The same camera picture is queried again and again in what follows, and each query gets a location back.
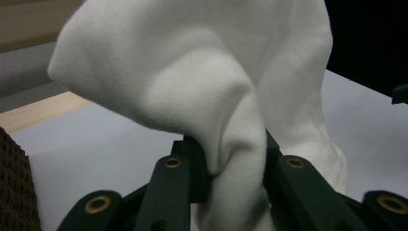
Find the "white tabletop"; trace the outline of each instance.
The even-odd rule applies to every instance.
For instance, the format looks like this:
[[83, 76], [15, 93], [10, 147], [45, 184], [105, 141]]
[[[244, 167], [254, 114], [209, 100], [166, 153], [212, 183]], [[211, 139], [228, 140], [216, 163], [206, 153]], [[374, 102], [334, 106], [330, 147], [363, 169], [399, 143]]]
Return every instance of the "white tabletop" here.
[[[348, 158], [348, 195], [361, 201], [366, 191], [387, 190], [408, 197], [408, 106], [329, 71], [322, 95], [332, 141]], [[172, 142], [182, 139], [95, 104], [12, 137], [30, 155], [44, 231], [56, 230], [88, 193], [124, 196], [141, 187]]]

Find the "towel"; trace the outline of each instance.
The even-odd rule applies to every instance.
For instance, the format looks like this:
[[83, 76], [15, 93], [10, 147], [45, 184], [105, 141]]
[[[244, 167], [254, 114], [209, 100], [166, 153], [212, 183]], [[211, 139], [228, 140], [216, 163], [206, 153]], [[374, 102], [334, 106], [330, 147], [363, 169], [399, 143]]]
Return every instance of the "towel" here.
[[48, 72], [139, 124], [201, 143], [213, 182], [194, 209], [200, 230], [273, 230], [266, 127], [284, 154], [345, 191], [344, 154], [321, 109], [331, 45], [322, 0], [88, 0]]

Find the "beige panel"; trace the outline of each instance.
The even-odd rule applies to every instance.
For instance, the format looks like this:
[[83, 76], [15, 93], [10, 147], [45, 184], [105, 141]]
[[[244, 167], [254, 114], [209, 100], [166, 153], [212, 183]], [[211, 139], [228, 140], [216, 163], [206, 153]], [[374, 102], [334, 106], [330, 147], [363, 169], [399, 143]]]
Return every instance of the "beige panel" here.
[[0, 7], [0, 53], [55, 41], [82, 3], [58, 0]]
[[88, 100], [72, 92], [66, 92], [0, 114], [0, 126], [3, 127], [7, 133], [11, 133], [71, 112], [88, 104]]

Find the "white fabric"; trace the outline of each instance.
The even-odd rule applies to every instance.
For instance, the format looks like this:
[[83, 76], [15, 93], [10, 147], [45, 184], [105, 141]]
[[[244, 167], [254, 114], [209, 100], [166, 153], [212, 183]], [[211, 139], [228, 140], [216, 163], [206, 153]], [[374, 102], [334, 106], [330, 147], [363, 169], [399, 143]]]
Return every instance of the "white fabric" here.
[[89, 0], [57, 42], [52, 79], [147, 127], [196, 137], [213, 185], [201, 230], [272, 230], [265, 126], [345, 190], [320, 88], [331, 49], [322, 0]]

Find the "cloth fold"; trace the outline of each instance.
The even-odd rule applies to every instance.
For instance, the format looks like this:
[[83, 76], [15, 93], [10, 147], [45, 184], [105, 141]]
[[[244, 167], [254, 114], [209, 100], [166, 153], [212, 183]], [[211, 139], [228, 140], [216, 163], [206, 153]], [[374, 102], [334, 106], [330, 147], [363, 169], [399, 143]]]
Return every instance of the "cloth fold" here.
[[265, 127], [345, 190], [320, 88], [331, 49], [324, 2], [88, 0], [64, 26], [49, 75], [144, 126], [191, 135], [213, 176], [201, 230], [273, 230]]

